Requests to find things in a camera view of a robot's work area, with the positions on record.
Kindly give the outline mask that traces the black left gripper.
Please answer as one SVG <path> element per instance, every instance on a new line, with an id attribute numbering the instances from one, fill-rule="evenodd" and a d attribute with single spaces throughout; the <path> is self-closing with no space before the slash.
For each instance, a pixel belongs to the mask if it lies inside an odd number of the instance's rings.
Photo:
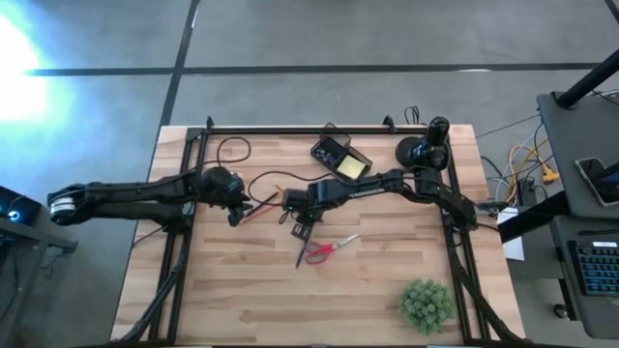
<path id="1" fill-rule="evenodd" d="M 253 205 L 245 194 L 243 180 L 222 166 L 211 167 L 201 176 L 198 185 L 198 200 L 217 206 L 240 206 L 242 213 L 250 211 Z"/>

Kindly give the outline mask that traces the orange pencil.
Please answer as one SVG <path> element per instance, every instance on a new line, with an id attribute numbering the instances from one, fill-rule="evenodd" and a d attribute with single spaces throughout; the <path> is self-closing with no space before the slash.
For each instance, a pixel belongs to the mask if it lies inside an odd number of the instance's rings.
<path id="1" fill-rule="evenodd" d="M 256 219 L 258 217 L 261 217 L 263 215 L 265 215 L 266 213 L 272 211 L 273 209 L 277 208 L 278 205 L 275 206 L 271 206 L 271 205 L 264 205 L 258 208 L 255 208 L 253 210 L 251 210 L 250 212 L 248 212 L 248 214 L 242 219 L 241 223 L 245 224 L 250 222 L 253 219 Z"/>

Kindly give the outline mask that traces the black mesh desk organizer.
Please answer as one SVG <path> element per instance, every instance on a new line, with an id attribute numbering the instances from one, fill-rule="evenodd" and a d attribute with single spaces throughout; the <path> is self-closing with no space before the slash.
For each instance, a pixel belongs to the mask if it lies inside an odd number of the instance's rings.
<path id="1" fill-rule="evenodd" d="M 332 123 L 328 123 L 320 130 L 319 140 L 310 149 L 310 155 L 326 169 L 332 172 L 336 177 L 343 179 L 344 181 L 354 180 L 339 174 L 337 172 L 337 167 L 346 155 L 353 156 L 367 165 L 363 175 L 358 178 L 361 179 L 369 173 L 373 162 L 355 149 L 351 145 L 351 140 L 351 136 L 343 129 L 338 128 Z M 335 158 L 335 161 L 332 163 L 326 162 L 324 160 L 324 156 L 326 154 L 331 154 Z"/>

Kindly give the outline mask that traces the red-handled scissors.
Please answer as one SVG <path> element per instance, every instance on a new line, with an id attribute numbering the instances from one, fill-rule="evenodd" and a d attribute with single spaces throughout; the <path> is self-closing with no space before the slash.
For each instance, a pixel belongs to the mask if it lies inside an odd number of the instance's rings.
<path id="1" fill-rule="evenodd" d="M 317 242 L 310 242 L 306 246 L 305 262 L 310 265 L 322 263 L 326 261 L 334 251 L 347 245 L 358 237 L 358 234 L 354 234 L 339 242 L 332 244 L 320 244 Z"/>

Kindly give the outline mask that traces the yellow sticky note pad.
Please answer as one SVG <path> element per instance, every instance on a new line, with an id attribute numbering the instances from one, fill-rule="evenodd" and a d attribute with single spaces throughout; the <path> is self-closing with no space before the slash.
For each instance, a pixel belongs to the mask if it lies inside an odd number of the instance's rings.
<path id="1" fill-rule="evenodd" d="M 367 165 L 361 160 L 353 156 L 346 155 L 337 167 L 337 172 L 347 178 L 356 180 L 363 175 L 366 168 Z"/>

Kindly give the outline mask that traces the green artificial plant ball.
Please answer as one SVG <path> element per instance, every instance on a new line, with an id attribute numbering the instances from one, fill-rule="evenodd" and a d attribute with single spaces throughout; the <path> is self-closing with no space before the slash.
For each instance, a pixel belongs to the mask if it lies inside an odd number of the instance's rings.
<path id="1" fill-rule="evenodd" d="M 398 312 L 420 334 L 443 331 L 443 324 L 456 316 L 450 289 L 432 279 L 415 279 L 398 297 Z"/>

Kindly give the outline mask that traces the white box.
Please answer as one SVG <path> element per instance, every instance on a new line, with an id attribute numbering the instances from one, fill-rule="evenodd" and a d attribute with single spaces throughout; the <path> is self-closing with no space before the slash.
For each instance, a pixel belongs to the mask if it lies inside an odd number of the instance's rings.
<path id="1" fill-rule="evenodd" d="M 507 221 L 510 218 L 516 217 L 518 209 L 515 207 L 508 207 L 500 211 L 496 218 L 496 223 L 500 224 Z M 524 250 L 522 245 L 522 239 L 520 237 L 515 238 L 509 242 L 503 243 L 504 255 L 509 260 L 524 261 Z"/>

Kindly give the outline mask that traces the grey metal stand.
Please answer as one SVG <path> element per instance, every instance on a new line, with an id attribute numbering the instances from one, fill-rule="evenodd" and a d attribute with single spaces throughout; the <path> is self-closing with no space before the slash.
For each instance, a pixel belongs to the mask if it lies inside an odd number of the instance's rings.
<path id="1" fill-rule="evenodd" d="M 0 275 L 7 271 L 9 285 L 0 284 L 0 348 L 11 348 L 21 319 L 28 306 L 49 247 L 62 253 L 73 253 L 77 242 L 56 237 L 34 227 L 0 218 L 0 235 L 9 237 L 6 262 Z"/>

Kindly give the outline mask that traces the black device blue light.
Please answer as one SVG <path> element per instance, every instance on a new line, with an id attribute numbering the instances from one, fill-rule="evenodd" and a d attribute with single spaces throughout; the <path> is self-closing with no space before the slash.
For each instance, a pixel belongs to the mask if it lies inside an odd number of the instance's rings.
<path id="1" fill-rule="evenodd" d="M 39 202 L 0 186 L 0 218 L 33 226 L 41 207 Z"/>

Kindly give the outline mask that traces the dark grey side desk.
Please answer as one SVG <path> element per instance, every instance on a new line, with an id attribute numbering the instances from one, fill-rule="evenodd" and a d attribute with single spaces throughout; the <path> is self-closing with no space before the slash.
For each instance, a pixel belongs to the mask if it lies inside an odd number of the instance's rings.
<path id="1" fill-rule="evenodd" d="M 584 97 L 574 109 L 564 109 L 552 94 L 541 94 L 536 101 L 572 214 L 619 218 L 619 203 L 601 205 L 575 166 L 577 160 L 588 158 L 606 166 L 619 161 L 619 106 Z"/>

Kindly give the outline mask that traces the smartphone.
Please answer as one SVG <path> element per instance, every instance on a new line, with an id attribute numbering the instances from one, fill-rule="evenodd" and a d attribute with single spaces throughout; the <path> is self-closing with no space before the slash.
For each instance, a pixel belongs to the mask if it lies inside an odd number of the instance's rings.
<path id="1" fill-rule="evenodd" d="M 578 159 L 575 167 L 602 206 L 619 205 L 619 161 L 605 166 L 598 158 Z"/>

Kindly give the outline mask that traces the backlit black keyboard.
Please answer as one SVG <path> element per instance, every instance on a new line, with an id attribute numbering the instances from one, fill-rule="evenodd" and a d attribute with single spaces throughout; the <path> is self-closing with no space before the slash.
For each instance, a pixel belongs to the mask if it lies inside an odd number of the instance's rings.
<path id="1" fill-rule="evenodd" d="M 576 279 L 584 296 L 619 297 L 619 244 L 568 241 Z"/>

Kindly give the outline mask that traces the black slanted pole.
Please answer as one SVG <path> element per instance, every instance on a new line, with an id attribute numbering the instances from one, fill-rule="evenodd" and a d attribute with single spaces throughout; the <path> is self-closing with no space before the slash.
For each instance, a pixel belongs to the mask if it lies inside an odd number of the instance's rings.
<path id="1" fill-rule="evenodd" d="M 619 48 L 582 77 L 567 92 L 554 97 L 554 99 L 559 107 L 572 109 L 583 97 L 617 72 L 619 72 Z"/>

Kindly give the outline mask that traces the grey keyboard desk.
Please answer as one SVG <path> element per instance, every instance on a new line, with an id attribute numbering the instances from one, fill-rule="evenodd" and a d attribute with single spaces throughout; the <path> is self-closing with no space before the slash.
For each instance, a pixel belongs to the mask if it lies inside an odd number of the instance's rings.
<path id="1" fill-rule="evenodd" d="M 581 322 L 593 338 L 619 340 L 619 297 L 584 296 L 568 249 L 568 241 L 619 244 L 619 220 L 556 217 L 550 231 L 563 274 L 562 291 L 569 317 Z"/>

